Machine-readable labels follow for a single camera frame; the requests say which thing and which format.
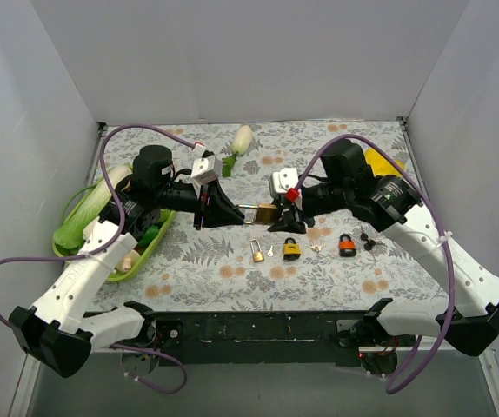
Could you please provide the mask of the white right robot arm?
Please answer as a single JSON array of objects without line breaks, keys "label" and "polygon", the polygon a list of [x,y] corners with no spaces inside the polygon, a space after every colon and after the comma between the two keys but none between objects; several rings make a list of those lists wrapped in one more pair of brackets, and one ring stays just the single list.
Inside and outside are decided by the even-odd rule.
[{"label": "white right robot arm", "polygon": [[375,173],[350,136],[323,145],[312,160],[326,175],[315,186],[303,186],[308,173],[294,168],[270,175],[281,213],[269,231],[303,233],[315,216],[347,209],[404,249],[448,296],[440,307],[421,309],[383,298],[341,331],[343,341],[381,346],[394,336],[440,336],[463,354],[481,354],[499,335],[499,277],[454,240],[409,178]]}]

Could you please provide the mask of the large brass padlock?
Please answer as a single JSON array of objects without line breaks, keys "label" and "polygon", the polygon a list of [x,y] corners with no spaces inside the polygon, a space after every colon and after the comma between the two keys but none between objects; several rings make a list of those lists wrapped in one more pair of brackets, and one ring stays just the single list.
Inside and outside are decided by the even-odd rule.
[{"label": "large brass padlock", "polygon": [[272,225],[275,223],[281,213],[281,209],[275,204],[239,204],[237,207],[241,210],[253,211],[253,215],[247,215],[244,219],[245,224]]}]

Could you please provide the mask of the orange padlock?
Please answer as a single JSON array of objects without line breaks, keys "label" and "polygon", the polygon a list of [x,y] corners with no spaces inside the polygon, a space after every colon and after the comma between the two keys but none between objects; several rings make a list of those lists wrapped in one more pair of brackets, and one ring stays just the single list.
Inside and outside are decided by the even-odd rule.
[{"label": "orange padlock", "polygon": [[355,257],[357,255],[356,245],[349,234],[339,236],[338,250],[341,257]]}]

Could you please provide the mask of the yellow padlock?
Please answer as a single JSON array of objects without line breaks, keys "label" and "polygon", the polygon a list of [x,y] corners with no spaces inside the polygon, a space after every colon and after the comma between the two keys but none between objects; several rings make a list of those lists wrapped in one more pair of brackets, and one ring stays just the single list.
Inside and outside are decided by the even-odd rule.
[{"label": "yellow padlock", "polygon": [[283,244],[283,259],[285,261],[295,261],[300,258],[302,252],[300,246],[293,237],[285,239]]}]

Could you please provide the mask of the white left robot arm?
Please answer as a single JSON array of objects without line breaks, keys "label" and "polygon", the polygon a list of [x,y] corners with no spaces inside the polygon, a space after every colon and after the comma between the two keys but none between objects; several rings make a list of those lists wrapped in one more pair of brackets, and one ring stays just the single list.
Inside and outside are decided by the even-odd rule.
[{"label": "white left robot arm", "polygon": [[223,193],[222,161],[204,151],[187,183],[172,177],[172,154],[161,145],[143,147],[121,190],[101,181],[111,199],[82,246],[55,283],[30,308],[15,308],[10,327],[20,347],[63,378],[75,374],[90,354],[119,341],[145,348],[156,337],[155,314],[128,301],[109,312],[87,315],[99,288],[159,218],[162,209],[194,216],[196,229],[241,225],[243,213]]}]

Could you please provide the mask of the silver keys of yellow padlock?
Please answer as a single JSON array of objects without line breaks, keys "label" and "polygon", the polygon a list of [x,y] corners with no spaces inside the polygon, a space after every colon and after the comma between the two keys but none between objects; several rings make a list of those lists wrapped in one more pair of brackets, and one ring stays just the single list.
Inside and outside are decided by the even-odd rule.
[{"label": "silver keys of yellow padlock", "polygon": [[323,249],[323,245],[310,244],[309,248],[316,253],[320,253]]}]

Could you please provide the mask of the small brass padlock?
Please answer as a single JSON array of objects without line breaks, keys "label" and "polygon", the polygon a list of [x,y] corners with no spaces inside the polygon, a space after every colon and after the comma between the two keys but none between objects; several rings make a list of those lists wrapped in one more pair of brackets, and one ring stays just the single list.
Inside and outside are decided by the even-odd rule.
[{"label": "small brass padlock", "polygon": [[250,249],[252,253],[252,260],[254,263],[263,262],[265,260],[261,245],[257,239],[252,239],[250,241]]}]

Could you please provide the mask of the black keys of orange padlock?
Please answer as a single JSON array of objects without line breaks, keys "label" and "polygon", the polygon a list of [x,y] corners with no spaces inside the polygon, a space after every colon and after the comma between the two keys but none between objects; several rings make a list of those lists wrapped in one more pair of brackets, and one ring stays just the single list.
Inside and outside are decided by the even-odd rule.
[{"label": "black keys of orange padlock", "polygon": [[363,242],[363,248],[366,251],[371,251],[374,247],[376,246],[383,246],[382,242],[375,241],[374,239],[371,239],[368,234],[365,232],[362,232],[360,234],[360,239]]}]

